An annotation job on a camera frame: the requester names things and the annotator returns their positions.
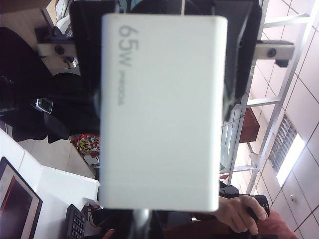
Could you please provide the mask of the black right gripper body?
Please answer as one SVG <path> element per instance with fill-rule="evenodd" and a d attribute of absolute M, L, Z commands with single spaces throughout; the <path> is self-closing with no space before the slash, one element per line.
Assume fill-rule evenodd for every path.
<path fill-rule="evenodd" d="M 212 15 L 213 0 L 134 0 L 130 13 L 140 14 L 172 14 L 172 15 Z"/>

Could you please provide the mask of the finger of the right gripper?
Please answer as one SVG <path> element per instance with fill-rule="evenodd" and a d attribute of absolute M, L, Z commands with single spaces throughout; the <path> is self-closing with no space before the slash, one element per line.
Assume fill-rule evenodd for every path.
<path fill-rule="evenodd" d="M 76 0 L 70 6 L 70 20 L 76 57 L 84 81 L 86 98 L 100 117 L 102 0 Z"/>
<path fill-rule="evenodd" d="M 214 13 L 228 21 L 223 95 L 223 120 L 228 121 L 246 92 L 262 8 L 257 0 L 216 0 Z"/>

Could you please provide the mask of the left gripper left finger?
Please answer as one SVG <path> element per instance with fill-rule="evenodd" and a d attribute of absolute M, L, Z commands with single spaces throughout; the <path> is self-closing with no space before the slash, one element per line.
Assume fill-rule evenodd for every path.
<path fill-rule="evenodd" d="M 129 211 L 122 216 L 118 227 L 116 228 L 117 239 L 135 239 L 136 227 L 135 227 L 135 214 L 136 211 Z"/>

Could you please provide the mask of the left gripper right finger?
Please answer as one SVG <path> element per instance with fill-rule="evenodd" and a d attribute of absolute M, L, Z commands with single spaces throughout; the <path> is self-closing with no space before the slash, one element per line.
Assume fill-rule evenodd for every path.
<path fill-rule="evenodd" d="M 156 211 L 152 211 L 150 222 L 150 239 L 165 239 L 160 218 Z"/>

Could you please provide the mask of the person's bare hand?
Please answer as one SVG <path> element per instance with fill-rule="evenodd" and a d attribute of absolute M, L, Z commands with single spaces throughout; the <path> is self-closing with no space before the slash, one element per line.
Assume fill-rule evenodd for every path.
<path fill-rule="evenodd" d="M 249 232 L 256 235 L 258 233 L 257 223 L 249 214 L 248 209 L 251 209 L 259 220 L 264 221 L 268 218 L 268 214 L 258 201 L 247 195 L 230 199 L 220 196 L 219 208 L 212 215 L 236 233 Z"/>

